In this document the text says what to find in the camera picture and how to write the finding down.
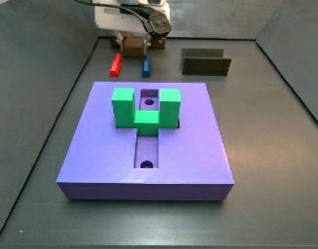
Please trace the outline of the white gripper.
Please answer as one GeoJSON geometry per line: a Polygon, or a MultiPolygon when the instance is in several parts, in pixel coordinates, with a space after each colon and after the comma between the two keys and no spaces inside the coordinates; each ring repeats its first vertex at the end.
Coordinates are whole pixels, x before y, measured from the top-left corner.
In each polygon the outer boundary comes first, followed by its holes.
{"type": "MultiPolygon", "coordinates": [[[[92,3],[96,26],[115,31],[120,52],[123,49],[120,32],[148,34],[158,39],[164,38],[171,31],[167,0],[92,0],[92,3]]],[[[150,36],[143,36],[143,54],[148,53],[151,46],[150,36]]]]}

